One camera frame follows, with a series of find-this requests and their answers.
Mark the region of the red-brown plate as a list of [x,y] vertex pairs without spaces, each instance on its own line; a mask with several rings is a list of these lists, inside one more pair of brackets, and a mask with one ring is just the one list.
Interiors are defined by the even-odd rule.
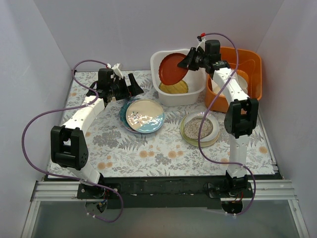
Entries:
[[174,85],[181,81],[188,72],[188,69],[178,67],[178,64],[185,59],[181,53],[167,55],[160,63],[158,75],[164,85]]

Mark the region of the bamboo pattern plate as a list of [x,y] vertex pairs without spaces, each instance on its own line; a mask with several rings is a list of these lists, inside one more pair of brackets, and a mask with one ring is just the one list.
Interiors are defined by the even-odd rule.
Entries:
[[189,87],[184,80],[181,80],[173,85],[165,85],[160,83],[159,90],[167,94],[184,94],[189,92]]

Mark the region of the cream and blue plate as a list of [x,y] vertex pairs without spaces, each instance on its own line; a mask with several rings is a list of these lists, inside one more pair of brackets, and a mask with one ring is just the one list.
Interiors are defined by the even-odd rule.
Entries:
[[162,106],[156,101],[138,99],[128,106],[125,118],[133,130],[148,134],[162,127],[165,114]]

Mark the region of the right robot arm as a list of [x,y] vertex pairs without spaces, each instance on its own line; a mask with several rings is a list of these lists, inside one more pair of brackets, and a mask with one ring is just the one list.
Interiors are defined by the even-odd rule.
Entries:
[[257,125],[259,102],[251,99],[237,82],[236,70],[221,59],[220,42],[207,40],[205,48],[192,47],[178,67],[191,71],[205,69],[214,82],[220,86],[220,93],[228,102],[224,127],[230,139],[230,157],[226,163],[225,178],[216,183],[208,183],[207,189],[212,196],[226,194],[235,197],[248,188],[246,167],[247,147],[250,135]]

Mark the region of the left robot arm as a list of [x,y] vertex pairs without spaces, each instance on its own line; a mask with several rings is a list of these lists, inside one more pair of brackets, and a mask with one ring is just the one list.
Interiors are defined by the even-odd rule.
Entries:
[[94,198],[105,194],[105,185],[100,183],[103,176],[89,162],[89,151],[85,134],[112,100],[127,100],[143,94],[132,73],[124,77],[119,69],[101,68],[98,79],[90,87],[82,107],[63,125],[51,129],[51,160],[71,171]]

